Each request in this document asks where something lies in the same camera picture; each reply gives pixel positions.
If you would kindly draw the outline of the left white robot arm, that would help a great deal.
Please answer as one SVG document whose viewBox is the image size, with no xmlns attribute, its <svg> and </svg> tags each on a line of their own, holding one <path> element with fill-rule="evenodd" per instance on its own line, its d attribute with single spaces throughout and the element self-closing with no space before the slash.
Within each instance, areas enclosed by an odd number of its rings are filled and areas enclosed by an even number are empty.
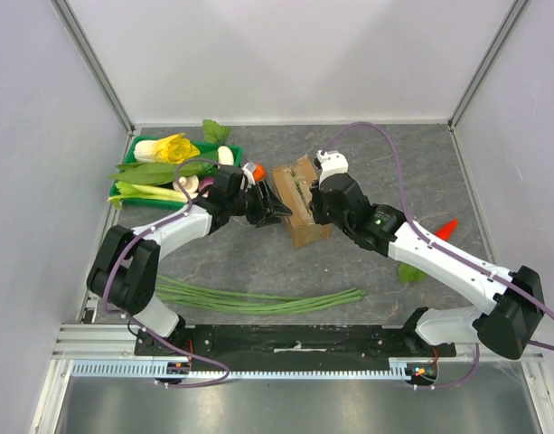
<svg viewBox="0 0 554 434">
<path fill-rule="evenodd" d="M 219 165 L 212 184 L 181 210 L 134 229 L 116 225 L 99 247 L 87 289 L 154 332 L 155 346 L 166 355 L 179 354 L 186 335 L 183 318 L 155 294 L 160 260 L 216 232 L 233 216 L 258 228 L 292 214 L 266 180 L 254 179 L 255 168 Z"/>
</svg>

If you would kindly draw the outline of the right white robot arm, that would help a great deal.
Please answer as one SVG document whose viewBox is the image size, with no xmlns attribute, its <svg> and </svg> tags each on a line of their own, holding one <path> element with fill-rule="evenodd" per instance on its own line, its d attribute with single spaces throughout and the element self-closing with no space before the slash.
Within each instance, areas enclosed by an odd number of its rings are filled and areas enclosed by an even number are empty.
<svg viewBox="0 0 554 434">
<path fill-rule="evenodd" d="M 441 344 L 480 343 L 510 360 L 521 358 L 540 320 L 540 275 L 527 266 L 512 271 L 458 249 L 387 204 L 372 204 L 348 174 L 313 181 L 315 221 L 332 223 L 360 248 L 410 265 L 452 288 L 469 307 L 422 307 L 401 333 L 403 349 L 424 354 Z"/>
</svg>

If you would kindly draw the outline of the brown cardboard express box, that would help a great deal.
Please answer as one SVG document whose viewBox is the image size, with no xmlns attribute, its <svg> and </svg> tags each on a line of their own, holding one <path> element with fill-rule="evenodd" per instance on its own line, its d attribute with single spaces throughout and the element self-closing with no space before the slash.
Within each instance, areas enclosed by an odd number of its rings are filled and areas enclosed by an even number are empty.
<svg viewBox="0 0 554 434">
<path fill-rule="evenodd" d="M 317 224 L 309 207 L 312 200 L 310 187 L 317 179 L 310 158 L 302 156 L 293 164 L 275 167 L 271 175 L 277 196 L 292 212 L 284 218 L 284 225 L 294 247 L 302 248 L 329 239 L 332 225 Z"/>
</svg>

